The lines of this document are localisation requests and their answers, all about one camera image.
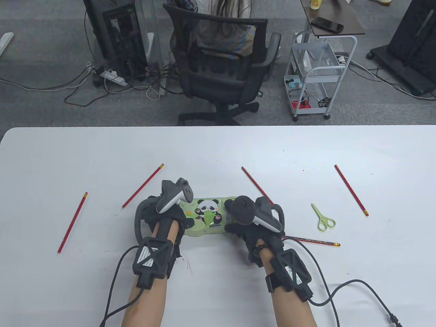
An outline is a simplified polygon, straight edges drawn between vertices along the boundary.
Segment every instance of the panda cartoon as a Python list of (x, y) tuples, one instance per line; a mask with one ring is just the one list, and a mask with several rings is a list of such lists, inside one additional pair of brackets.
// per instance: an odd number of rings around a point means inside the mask
[(221, 226), (222, 216), (218, 213), (218, 200), (198, 200), (195, 213), (198, 215), (195, 219), (201, 219), (206, 227)]

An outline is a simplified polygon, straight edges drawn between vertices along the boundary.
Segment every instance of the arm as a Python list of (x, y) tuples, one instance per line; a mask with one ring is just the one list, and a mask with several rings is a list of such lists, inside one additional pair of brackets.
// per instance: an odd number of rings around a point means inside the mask
[[(153, 236), (156, 236), (159, 229), (159, 223), (154, 228)], [(174, 244), (179, 224), (173, 221), (168, 239)], [(136, 287), (136, 281), (133, 285), (132, 292), (129, 296), (129, 302), (132, 301), (139, 293)], [(124, 315), (122, 327), (159, 327), (164, 316), (165, 299), (167, 296), (167, 278), (155, 279), (150, 290), (144, 290), (139, 300), (127, 308)]]
[[(264, 243), (263, 240), (259, 240), (257, 245)], [(274, 272), (274, 268), (269, 263), (273, 256), (268, 248), (260, 252), (267, 275)], [(309, 303), (301, 302), (295, 291), (286, 292), (281, 286), (271, 293), (271, 297), (278, 327), (317, 327)]]

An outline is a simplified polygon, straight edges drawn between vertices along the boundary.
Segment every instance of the chair base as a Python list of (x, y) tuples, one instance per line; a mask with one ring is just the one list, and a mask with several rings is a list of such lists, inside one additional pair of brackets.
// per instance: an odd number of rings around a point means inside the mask
[(216, 112), (192, 112), (182, 113), (179, 115), (178, 126), (184, 126), (187, 120), (207, 120), (214, 122), (218, 126), (240, 126), (233, 117), (242, 114), (243, 112), (258, 112), (259, 103), (252, 102), (243, 106), (238, 106), (233, 109), (229, 109), (228, 105), (215, 104)]

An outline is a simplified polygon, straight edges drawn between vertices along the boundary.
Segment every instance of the black smartphone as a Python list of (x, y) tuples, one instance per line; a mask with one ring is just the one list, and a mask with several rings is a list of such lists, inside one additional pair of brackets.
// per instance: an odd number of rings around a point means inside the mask
[(335, 34), (341, 33), (342, 30), (344, 29), (344, 26), (342, 24), (335, 23), (334, 21), (322, 17), (315, 18), (312, 21), (312, 25), (322, 28), (323, 30), (333, 32)]

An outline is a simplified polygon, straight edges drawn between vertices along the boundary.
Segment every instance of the desk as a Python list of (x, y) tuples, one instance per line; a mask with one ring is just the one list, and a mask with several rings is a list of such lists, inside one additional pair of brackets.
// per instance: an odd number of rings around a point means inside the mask
[[(303, 6), (304, 13), (306, 14), (306, 26), (311, 27), (313, 34), (317, 37), (365, 34), (358, 18), (356, 17), (356, 14), (351, 9), (350, 5), (344, 0), (323, 0), (321, 7), (318, 10), (313, 10), (310, 8), (310, 0), (300, 0), (300, 2)], [(317, 17), (322, 17), (342, 24), (344, 29), (341, 33), (335, 34), (323, 30), (322, 28), (310, 25), (310, 22)]]
[[(307, 244), (333, 288), (368, 282), (403, 326), (435, 326), (434, 187), (436, 126), (247, 126), (19, 128), (0, 145), (0, 325), (98, 326), (121, 254), (136, 243), (136, 206), (160, 181), (186, 178), (196, 197), (260, 193), (245, 166), (283, 207), (288, 235)], [(161, 163), (165, 167), (124, 209)], [(334, 169), (338, 164), (368, 209), (364, 216)], [(56, 253), (84, 194), (88, 199), (62, 254)], [(337, 222), (321, 233), (311, 207)], [(317, 302), (326, 299), (310, 257)], [(162, 326), (275, 326), (263, 269), (226, 235), (185, 236), (168, 283)], [(128, 255), (112, 308), (126, 303), (134, 276)], [(408, 286), (408, 280), (414, 284)], [(372, 294), (347, 286), (335, 296), (343, 326), (390, 326)], [(334, 327), (330, 307), (313, 308)], [(123, 313), (107, 327), (119, 326)]]

